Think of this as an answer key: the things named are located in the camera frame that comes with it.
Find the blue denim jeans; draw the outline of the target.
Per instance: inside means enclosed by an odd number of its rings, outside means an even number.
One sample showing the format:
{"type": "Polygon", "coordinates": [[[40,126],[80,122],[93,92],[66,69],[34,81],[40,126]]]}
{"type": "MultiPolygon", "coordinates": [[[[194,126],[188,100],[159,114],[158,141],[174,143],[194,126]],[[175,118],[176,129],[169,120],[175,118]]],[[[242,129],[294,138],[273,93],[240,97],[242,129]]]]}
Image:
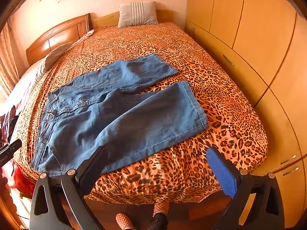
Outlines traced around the blue denim jeans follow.
{"type": "Polygon", "coordinates": [[[204,131],[207,117],[186,81],[146,92],[177,73],[151,53],[116,61],[50,92],[31,167],[58,176],[102,146],[102,173],[108,173],[204,131]]]}

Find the red polka dot slipper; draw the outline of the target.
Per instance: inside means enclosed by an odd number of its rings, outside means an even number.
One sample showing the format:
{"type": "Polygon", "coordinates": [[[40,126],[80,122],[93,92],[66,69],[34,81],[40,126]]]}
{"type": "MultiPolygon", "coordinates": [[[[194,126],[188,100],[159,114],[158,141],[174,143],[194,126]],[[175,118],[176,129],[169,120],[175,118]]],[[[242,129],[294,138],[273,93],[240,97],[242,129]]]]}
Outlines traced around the red polka dot slipper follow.
{"type": "Polygon", "coordinates": [[[134,230],[135,227],[126,213],[119,212],[116,214],[116,222],[122,230],[134,230]]]}

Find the orange curtain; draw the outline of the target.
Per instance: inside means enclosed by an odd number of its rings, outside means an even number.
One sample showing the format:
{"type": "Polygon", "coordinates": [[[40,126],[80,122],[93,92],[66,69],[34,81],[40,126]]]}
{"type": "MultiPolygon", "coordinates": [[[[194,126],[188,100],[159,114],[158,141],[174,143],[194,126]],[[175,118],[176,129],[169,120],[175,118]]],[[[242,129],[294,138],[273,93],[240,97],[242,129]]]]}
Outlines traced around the orange curtain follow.
{"type": "Polygon", "coordinates": [[[1,31],[1,93],[8,98],[13,88],[19,81],[18,69],[12,51],[11,37],[9,35],[9,26],[6,23],[1,31]]]}

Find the person's legs dark trousers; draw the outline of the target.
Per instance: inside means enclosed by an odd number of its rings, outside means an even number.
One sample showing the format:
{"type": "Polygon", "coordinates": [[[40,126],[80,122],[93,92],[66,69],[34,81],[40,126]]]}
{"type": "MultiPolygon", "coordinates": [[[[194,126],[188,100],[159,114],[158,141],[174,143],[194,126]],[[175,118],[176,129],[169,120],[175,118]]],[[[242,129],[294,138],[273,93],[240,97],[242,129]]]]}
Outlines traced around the person's legs dark trousers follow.
{"type": "Polygon", "coordinates": [[[156,213],[150,222],[150,226],[147,230],[167,230],[168,227],[168,219],[164,213],[156,213]]]}

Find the grey pillow at headboard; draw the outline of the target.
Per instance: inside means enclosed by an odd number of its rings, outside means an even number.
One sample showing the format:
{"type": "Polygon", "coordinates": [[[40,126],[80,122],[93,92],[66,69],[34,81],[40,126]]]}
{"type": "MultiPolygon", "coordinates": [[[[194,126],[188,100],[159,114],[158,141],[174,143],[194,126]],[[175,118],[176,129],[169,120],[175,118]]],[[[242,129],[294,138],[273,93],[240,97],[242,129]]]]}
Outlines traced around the grey pillow at headboard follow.
{"type": "Polygon", "coordinates": [[[66,43],[58,46],[40,61],[40,65],[37,69],[35,78],[35,81],[37,83],[50,70],[50,68],[56,63],[56,61],[71,47],[71,45],[72,43],[66,43]]]}

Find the wooden headboard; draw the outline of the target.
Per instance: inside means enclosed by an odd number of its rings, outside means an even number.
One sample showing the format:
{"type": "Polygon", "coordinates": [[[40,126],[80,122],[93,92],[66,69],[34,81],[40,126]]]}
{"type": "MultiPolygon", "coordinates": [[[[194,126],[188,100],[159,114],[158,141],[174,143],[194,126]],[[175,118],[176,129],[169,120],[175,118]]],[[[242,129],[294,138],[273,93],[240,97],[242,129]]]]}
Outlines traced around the wooden headboard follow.
{"type": "Polygon", "coordinates": [[[60,45],[76,42],[92,30],[90,13],[64,21],[43,33],[26,49],[26,59],[31,66],[60,45]]]}

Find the wooden wardrobe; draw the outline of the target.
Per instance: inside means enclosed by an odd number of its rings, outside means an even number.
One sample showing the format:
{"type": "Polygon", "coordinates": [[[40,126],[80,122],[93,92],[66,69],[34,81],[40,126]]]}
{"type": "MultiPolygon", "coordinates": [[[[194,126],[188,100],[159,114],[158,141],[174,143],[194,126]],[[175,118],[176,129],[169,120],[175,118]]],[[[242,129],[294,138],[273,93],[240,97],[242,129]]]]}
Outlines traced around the wooden wardrobe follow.
{"type": "Polygon", "coordinates": [[[187,32],[258,113],[268,156],[256,174],[276,175],[285,226],[306,212],[306,19],[291,0],[187,0],[187,32]]]}

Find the grey striped pillow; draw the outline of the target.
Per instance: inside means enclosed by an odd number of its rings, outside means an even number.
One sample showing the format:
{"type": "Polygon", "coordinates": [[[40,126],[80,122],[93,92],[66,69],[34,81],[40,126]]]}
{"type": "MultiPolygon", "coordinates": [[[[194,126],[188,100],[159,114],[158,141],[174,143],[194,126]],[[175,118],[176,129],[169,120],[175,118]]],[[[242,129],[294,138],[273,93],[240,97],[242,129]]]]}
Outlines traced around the grey striped pillow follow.
{"type": "Polygon", "coordinates": [[[158,24],[156,2],[142,1],[119,5],[119,28],[158,24]]]}

